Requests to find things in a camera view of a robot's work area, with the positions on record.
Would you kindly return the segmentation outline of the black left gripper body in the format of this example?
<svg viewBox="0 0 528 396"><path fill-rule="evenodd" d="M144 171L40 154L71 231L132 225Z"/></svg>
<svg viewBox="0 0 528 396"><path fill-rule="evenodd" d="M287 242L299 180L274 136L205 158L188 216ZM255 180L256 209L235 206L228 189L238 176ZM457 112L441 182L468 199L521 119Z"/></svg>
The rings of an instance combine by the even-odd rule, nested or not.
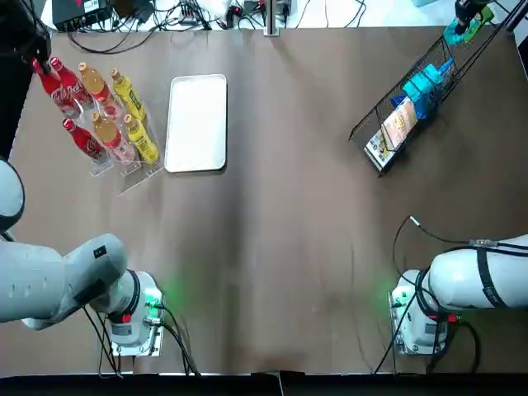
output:
<svg viewBox="0 0 528 396"><path fill-rule="evenodd" d="M50 52L50 33L37 15L34 3L11 3L10 25L19 52Z"/></svg>

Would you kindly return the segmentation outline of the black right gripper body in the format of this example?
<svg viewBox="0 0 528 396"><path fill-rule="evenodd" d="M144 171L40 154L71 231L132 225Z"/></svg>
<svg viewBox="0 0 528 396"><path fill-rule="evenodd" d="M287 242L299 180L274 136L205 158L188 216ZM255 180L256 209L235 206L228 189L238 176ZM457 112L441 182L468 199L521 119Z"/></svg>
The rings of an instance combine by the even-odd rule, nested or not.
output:
<svg viewBox="0 0 528 396"><path fill-rule="evenodd" d="M456 0L455 15L458 20L471 20L480 13L488 3L489 0Z"/></svg>

